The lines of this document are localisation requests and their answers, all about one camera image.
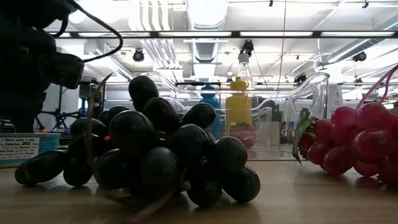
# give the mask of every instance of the green leaf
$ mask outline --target green leaf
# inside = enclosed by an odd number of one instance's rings
[[[302,123],[304,123],[304,121],[308,120],[309,117],[310,117],[310,111],[307,108],[303,108],[300,111],[300,115],[298,116],[297,127],[300,127]]]
[[[293,143],[293,149],[292,149],[292,155],[296,158],[296,160],[301,164],[300,156],[299,156],[299,141],[301,137],[303,136],[305,130],[313,123],[315,117],[313,116],[310,119],[307,119],[304,121],[297,129],[294,134],[294,143]]]

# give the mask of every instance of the ceiling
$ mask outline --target ceiling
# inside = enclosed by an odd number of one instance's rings
[[[185,1],[169,0],[168,2],[170,28],[187,30]],[[104,8],[98,13],[100,18],[106,17],[111,21],[108,23],[116,30],[131,30],[128,26],[128,18],[132,13],[129,1],[85,0],[81,4],[89,12],[93,6]],[[363,4],[364,1],[288,0],[286,3],[274,1],[274,5],[269,7],[269,1],[229,0],[226,30],[375,30],[394,17],[398,22],[398,1],[371,1],[366,9],[362,9]],[[59,27],[60,23],[56,21],[47,30],[54,32]],[[67,30],[101,31],[106,29],[86,18],[80,23],[70,22]],[[234,74],[238,72],[238,53],[245,41],[244,39],[225,40],[228,40],[228,43],[220,44],[218,56],[213,61],[222,63],[215,69],[215,75],[219,77],[227,77],[228,71]],[[309,68],[306,73],[313,73],[314,69],[311,68],[313,61],[303,64],[311,56],[319,53],[331,54],[355,40],[253,39],[254,54],[250,58],[252,75],[254,80],[259,80],[259,82],[263,81],[261,79],[263,76],[267,82],[277,82],[279,77],[284,82],[285,76],[299,65]],[[67,41],[64,40],[59,46],[62,47]],[[108,44],[111,47],[118,45],[116,39],[96,41],[98,45]],[[175,39],[174,45],[178,61],[183,67],[183,77],[193,78],[192,65],[189,64],[192,62],[190,45],[184,44],[182,39]],[[135,48],[142,48],[138,39],[124,40],[124,51],[130,50],[134,53]],[[368,58],[363,62],[357,62],[355,66],[353,61],[340,62],[338,65],[341,67],[344,80],[352,82],[355,74],[373,72],[397,63],[396,60],[394,61],[398,57],[396,50],[398,50],[398,39],[388,39],[366,49]],[[282,63],[280,63],[281,55],[285,55]],[[134,62],[132,54],[122,56],[117,53],[115,59],[131,73],[153,70],[153,61],[150,57],[145,57],[143,62]],[[91,73],[86,73],[86,75],[95,76],[98,79],[111,72],[101,62],[92,62],[88,67]],[[375,82],[375,79],[367,79],[364,82]]]

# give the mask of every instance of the ceiling duct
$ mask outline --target ceiling duct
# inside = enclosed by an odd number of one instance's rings
[[[392,19],[389,19],[387,22],[383,23],[382,25],[375,28],[375,30],[398,30],[398,16],[394,16]],[[350,58],[380,42],[382,42],[383,38],[381,39],[358,39],[354,42],[346,45],[342,49],[339,49],[335,53],[329,55],[328,63],[337,63],[347,58]]]
[[[223,30],[225,28],[228,0],[186,0],[185,2],[190,30]],[[218,43],[192,43],[192,52],[193,62],[211,63],[217,56]],[[193,72],[198,78],[208,80],[214,75],[215,65],[195,64]]]

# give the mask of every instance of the clear plastic container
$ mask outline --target clear plastic container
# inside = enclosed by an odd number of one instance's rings
[[[226,99],[232,93],[244,93],[252,98],[252,128],[256,133],[255,145],[248,149],[250,160],[292,160],[292,144],[296,122],[302,108],[311,116],[326,118],[328,74],[314,73],[297,88],[277,90],[188,90],[178,88],[157,72],[144,72],[178,113],[186,113],[201,100],[201,93],[214,93],[220,102],[217,109],[221,119],[221,135],[226,135]]]

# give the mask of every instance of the black cable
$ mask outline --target black cable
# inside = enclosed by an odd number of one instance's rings
[[[90,19],[94,20],[96,23],[98,23],[99,25],[103,26],[105,29],[111,31],[114,35],[116,35],[119,38],[119,45],[115,49],[113,49],[110,52],[107,52],[105,54],[102,54],[102,55],[99,55],[99,56],[95,56],[93,58],[84,59],[83,60],[84,62],[91,62],[91,61],[94,61],[94,60],[98,60],[100,58],[104,58],[104,57],[110,56],[112,54],[115,54],[117,51],[119,51],[123,47],[123,37],[122,37],[122,35],[120,35],[120,33],[118,31],[113,29],[111,26],[107,25],[101,19],[98,19],[96,16],[91,15],[89,12],[84,10],[79,4],[77,4],[74,0],[69,0],[69,3],[72,6],[74,6],[75,8],[77,8],[79,11],[84,13],[84,15],[86,15]]]
[[[62,20],[62,25],[60,30],[56,34],[52,35],[52,37],[54,38],[60,37],[67,29],[68,23],[69,23],[69,16],[66,16],[66,18]]]

